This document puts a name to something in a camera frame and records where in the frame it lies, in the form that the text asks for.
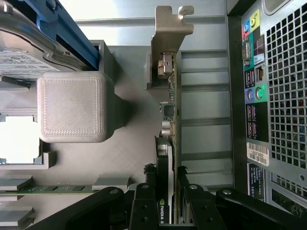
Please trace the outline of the green RAM stick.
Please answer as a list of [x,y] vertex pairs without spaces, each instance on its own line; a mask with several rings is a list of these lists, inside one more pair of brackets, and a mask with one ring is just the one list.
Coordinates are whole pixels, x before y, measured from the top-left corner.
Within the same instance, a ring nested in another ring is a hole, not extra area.
[[92,194],[91,185],[30,185],[18,191],[0,191],[0,196]]

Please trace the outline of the blue disk caddy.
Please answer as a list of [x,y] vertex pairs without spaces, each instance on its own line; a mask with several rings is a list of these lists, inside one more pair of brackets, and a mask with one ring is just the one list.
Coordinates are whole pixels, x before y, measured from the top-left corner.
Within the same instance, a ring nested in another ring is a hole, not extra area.
[[36,25],[87,66],[98,69],[99,54],[59,0],[29,0],[37,13]]

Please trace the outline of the grey printed parts rack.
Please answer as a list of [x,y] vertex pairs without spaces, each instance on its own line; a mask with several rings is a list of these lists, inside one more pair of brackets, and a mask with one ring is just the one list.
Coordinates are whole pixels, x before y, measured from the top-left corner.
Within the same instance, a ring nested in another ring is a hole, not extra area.
[[[0,122],[32,116],[39,156],[32,164],[0,164],[0,191],[30,185],[91,185],[96,192],[134,190],[156,161],[155,137],[167,93],[148,87],[150,62],[138,48],[118,64],[104,41],[94,43],[98,69],[47,71],[35,81],[0,75]],[[92,194],[0,195],[0,230],[26,228]]]

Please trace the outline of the open black PC case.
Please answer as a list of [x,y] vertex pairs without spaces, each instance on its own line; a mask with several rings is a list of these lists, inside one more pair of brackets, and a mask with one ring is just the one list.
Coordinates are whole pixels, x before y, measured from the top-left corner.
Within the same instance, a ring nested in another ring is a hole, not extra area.
[[307,0],[226,0],[233,223],[307,230]]

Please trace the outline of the silver CPU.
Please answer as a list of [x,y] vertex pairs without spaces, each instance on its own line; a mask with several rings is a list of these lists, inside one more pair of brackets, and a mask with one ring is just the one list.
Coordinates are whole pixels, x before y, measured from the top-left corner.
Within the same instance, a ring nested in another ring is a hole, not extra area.
[[32,164],[39,145],[39,127],[32,116],[7,116],[0,122],[0,164]]

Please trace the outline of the silver hard disk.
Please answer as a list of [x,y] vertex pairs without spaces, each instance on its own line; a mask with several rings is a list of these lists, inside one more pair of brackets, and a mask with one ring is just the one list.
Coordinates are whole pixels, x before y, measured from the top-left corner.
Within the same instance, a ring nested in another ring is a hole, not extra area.
[[61,43],[42,34],[12,3],[0,0],[0,75],[35,81],[47,71],[87,69]]

